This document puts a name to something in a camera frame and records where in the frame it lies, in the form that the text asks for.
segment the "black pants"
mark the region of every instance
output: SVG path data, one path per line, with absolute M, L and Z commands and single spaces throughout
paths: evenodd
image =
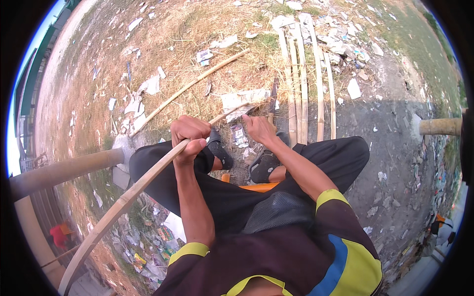
M 132 180 L 138 181 L 171 148 L 171 142 L 163 142 L 138 149 L 130 158 Z M 309 145 L 297 144 L 293 150 L 316 164 L 331 178 L 341 193 L 345 193 L 369 160 L 367 143 L 357 136 Z M 284 181 L 273 189 L 260 193 L 209 176 L 213 163 L 214 155 L 205 147 L 194 161 L 194 171 L 204 200 L 214 218 L 216 235 L 240 232 L 245 227 L 254 206 L 276 191 L 299 196 L 308 204 L 315 205 L 288 172 Z M 171 212 L 181 215 L 173 163 L 170 163 L 148 185 L 145 192 Z

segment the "hand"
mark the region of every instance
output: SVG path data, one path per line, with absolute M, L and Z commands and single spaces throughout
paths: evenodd
M 273 126 L 268 122 L 266 117 L 249 117 L 242 115 L 242 118 L 247 125 L 248 134 L 255 141 L 268 147 L 268 144 L 277 139 Z
M 206 147 L 206 138 L 210 135 L 210 123 L 182 115 L 171 123 L 171 143 L 173 147 L 184 139 L 191 139 L 186 148 L 175 159 L 179 166 L 194 165 L 196 155 Z

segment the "sky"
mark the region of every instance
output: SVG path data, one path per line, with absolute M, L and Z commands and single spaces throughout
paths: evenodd
M 61 12 L 61 9 L 63 9 L 64 4 L 65 4 L 64 0 L 58 0 L 58 2 L 56 2 L 56 4 L 51 8 L 49 13 L 46 15 L 41 25 L 38 27 L 36 34 L 33 36 L 31 43 L 28 46 L 28 49 L 26 50 L 25 55 L 23 56 L 23 61 L 21 62 L 21 66 L 17 73 L 17 78 L 15 79 L 15 85 L 18 83 L 18 80 L 20 79 L 21 69 L 23 69 L 28 62 L 28 57 L 31 55 L 33 50 L 40 45 L 41 41 L 43 40 L 43 37 L 46 34 L 46 31 L 49 28 L 49 25 L 53 24 L 56 21 L 56 17 L 54 16 L 57 16 L 59 12 Z M 14 96 L 12 93 L 9 114 L 8 114 L 8 123 L 7 123 L 7 173 L 8 175 L 13 173 L 13 176 L 16 176 L 16 175 L 19 175 L 21 171 L 20 171 L 20 164 L 18 161 L 20 159 L 20 152 L 18 150 L 17 140 L 15 138 L 15 126 L 14 126 L 15 119 L 13 116 L 13 109 L 14 109 L 13 99 L 14 99 Z

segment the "shirt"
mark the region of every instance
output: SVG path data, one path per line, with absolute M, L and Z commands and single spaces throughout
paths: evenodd
M 382 267 L 351 206 L 330 189 L 316 202 L 311 231 L 292 224 L 217 237 L 210 249 L 186 244 L 153 295 L 235 296 L 254 277 L 280 286 L 285 296 L 373 295 Z
M 450 219 L 444 219 L 444 223 L 439 224 L 438 238 L 436 239 L 436 246 L 444 244 L 451 232 L 453 231 L 453 221 Z
M 49 234 L 53 236 L 55 245 L 57 247 L 67 250 L 65 242 L 68 241 L 68 238 L 63 234 L 60 225 L 56 225 L 55 227 L 51 228 L 49 230 Z

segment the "red object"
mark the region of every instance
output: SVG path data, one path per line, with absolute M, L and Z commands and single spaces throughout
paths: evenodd
M 67 250 L 67 247 L 64 243 L 68 241 L 68 238 L 63 234 L 63 231 L 59 225 L 51 228 L 49 230 L 49 234 L 53 236 L 56 247 Z

